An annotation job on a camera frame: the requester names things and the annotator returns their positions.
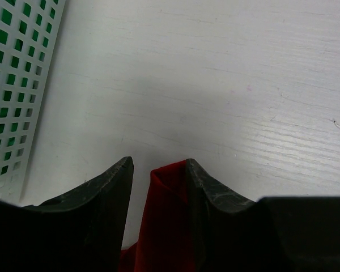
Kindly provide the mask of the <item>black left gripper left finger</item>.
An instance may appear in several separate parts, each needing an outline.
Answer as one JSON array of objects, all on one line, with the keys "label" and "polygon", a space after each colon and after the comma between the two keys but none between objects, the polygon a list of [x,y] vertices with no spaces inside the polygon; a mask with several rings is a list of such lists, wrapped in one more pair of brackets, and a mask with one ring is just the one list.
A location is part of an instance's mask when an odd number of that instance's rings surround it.
[{"label": "black left gripper left finger", "polygon": [[0,200],[0,271],[117,271],[131,157],[38,206]]}]

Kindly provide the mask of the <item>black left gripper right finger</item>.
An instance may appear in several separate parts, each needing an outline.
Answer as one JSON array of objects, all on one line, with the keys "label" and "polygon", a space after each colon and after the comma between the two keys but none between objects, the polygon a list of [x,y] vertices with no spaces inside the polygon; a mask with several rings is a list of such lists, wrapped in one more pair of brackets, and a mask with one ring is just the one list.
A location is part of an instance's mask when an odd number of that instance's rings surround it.
[{"label": "black left gripper right finger", "polygon": [[340,197],[252,201],[185,163],[197,271],[340,271]]}]

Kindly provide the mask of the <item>dark red t shirt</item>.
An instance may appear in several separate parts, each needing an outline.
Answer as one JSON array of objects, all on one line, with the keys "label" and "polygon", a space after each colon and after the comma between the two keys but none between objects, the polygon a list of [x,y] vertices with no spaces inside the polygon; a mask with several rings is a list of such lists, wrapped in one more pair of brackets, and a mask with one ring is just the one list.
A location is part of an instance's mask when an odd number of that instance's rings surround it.
[{"label": "dark red t shirt", "polygon": [[195,271],[185,178],[184,161],[151,171],[138,241],[119,271]]}]

